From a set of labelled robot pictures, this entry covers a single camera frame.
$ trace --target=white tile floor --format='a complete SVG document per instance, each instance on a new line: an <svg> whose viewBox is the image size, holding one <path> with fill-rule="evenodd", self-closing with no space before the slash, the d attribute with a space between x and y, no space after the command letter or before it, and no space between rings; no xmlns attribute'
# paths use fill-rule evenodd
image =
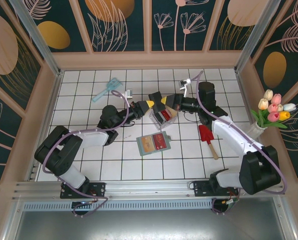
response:
<svg viewBox="0 0 298 240"><path fill-rule="evenodd" d="M50 124L72 130L91 129L99 122L101 110L106 105L124 108L120 98L106 94L97 102L92 96L104 88L111 78L122 82L118 91L133 90L133 101L148 100L148 95L161 91L163 96L179 93L176 81L193 78L201 69L144 69L66 71ZM250 124L233 69L205 69L201 80L215 85L217 105L222 107L242 129ZM195 84L190 95L195 96ZM145 157L139 155L136 138L158 132L148 114L135 121L133 127L118 129L119 136L109 146L81 149L74 165L92 181L110 180L162 180L208 178L211 173L224 168L239 168L240 159L220 137L212 141L218 160L212 158L209 147L199 139L195 114L179 113L176 122L164 129L171 136L171 149ZM39 170L37 181L54 181L51 174Z"/></svg>

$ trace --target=red trowel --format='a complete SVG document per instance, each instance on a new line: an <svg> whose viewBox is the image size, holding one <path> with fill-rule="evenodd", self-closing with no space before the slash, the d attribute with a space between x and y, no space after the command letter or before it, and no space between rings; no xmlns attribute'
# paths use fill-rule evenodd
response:
<svg viewBox="0 0 298 240"><path fill-rule="evenodd" d="M209 148L212 152L213 158L215 160L218 160L218 154L215 152L211 140L214 140L213 134L212 132L208 129L208 127L206 125L200 125L199 126L199 132L200 132L200 136L201 136L201 140L203 142L207 142L207 144L209 145Z"/></svg>

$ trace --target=flower vase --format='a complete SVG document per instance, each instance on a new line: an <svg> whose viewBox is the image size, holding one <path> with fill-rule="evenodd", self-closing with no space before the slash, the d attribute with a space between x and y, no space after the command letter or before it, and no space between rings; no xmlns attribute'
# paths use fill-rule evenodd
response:
<svg viewBox="0 0 298 240"><path fill-rule="evenodd" d="M263 134L266 127L260 127L258 126L257 122L254 122L248 131L245 133L251 137L253 140L256 140L261 134Z"/></svg>

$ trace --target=metal base plate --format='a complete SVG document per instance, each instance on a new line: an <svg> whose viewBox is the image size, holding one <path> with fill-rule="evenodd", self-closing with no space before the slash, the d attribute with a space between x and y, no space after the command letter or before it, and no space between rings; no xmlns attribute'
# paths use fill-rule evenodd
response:
<svg viewBox="0 0 298 240"><path fill-rule="evenodd" d="M194 181L192 182L194 195L196 197L220 197L230 196L230 191L235 195L238 195L238 190L232 187L221 188L219 187L216 192L213 191L208 180L206 181Z"/></svg>
<svg viewBox="0 0 298 240"><path fill-rule="evenodd" d="M89 185L89 191L86 194L94 195L98 197L104 197L105 193L105 182L91 182ZM81 196L66 184L61 184L61 199L86 199L87 197Z"/></svg>

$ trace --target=tulip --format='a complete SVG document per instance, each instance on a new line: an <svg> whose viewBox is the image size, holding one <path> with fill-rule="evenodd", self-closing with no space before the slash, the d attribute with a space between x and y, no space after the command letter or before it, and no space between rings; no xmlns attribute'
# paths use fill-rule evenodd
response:
<svg viewBox="0 0 298 240"><path fill-rule="evenodd" d="M273 111L273 112L271 112L271 113L268 115L268 120L269 120L270 122L274 123L274 122L278 121L279 116L280 116L280 115L279 115L278 112Z"/></svg>
<svg viewBox="0 0 298 240"><path fill-rule="evenodd" d="M263 98L267 99L268 101L270 101L273 97L273 91L268 89L267 91L265 91Z"/></svg>
<svg viewBox="0 0 298 240"><path fill-rule="evenodd" d="M268 112L271 113L271 112L277 112L278 111L278 105L277 104L270 104L269 107L268 107Z"/></svg>
<svg viewBox="0 0 298 240"><path fill-rule="evenodd" d="M290 118L290 113L288 111L281 111L279 112L279 120L284 121Z"/></svg>
<svg viewBox="0 0 298 240"><path fill-rule="evenodd" d="M281 104L278 105L278 112L283 111L283 106Z"/></svg>
<svg viewBox="0 0 298 240"><path fill-rule="evenodd" d="M287 104L283 105L283 110L287 111L287 112L292 112L296 109L297 108L295 107L295 104L293 104L293 103L287 103Z"/></svg>
<svg viewBox="0 0 298 240"><path fill-rule="evenodd" d="M259 104L258 104L258 108L259 108L260 110L265 110L265 109L268 108L268 106L269 106L269 102L268 102L268 100L267 100L267 99L264 99L264 98L261 98L261 99L260 99L260 102L259 102Z"/></svg>
<svg viewBox="0 0 298 240"><path fill-rule="evenodd" d="M273 95L273 97L271 99L271 103L279 105L281 103L281 94Z"/></svg>

